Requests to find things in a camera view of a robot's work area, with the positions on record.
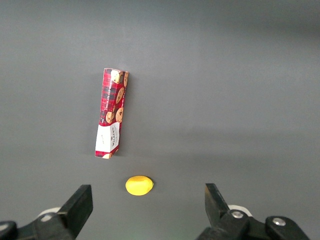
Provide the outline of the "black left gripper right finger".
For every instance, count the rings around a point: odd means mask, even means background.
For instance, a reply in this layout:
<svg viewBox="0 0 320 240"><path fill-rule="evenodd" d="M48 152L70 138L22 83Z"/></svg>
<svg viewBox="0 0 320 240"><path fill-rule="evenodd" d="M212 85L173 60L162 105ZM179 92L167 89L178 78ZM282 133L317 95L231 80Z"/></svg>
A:
<svg viewBox="0 0 320 240"><path fill-rule="evenodd" d="M256 220L247 208L228 205L214 183L204 190L205 211L210 223L198 240L308 240L307 234L292 219L268 216Z"/></svg>

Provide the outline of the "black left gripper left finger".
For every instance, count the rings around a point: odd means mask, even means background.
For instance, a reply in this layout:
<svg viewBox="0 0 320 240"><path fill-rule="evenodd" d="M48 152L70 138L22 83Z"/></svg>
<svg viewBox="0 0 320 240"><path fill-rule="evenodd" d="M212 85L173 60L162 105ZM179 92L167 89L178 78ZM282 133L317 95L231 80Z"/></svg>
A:
<svg viewBox="0 0 320 240"><path fill-rule="evenodd" d="M92 186L81 185L61 206L41 212L25 226L12 220L0 222L2 240L74 240L93 211Z"/></svg>

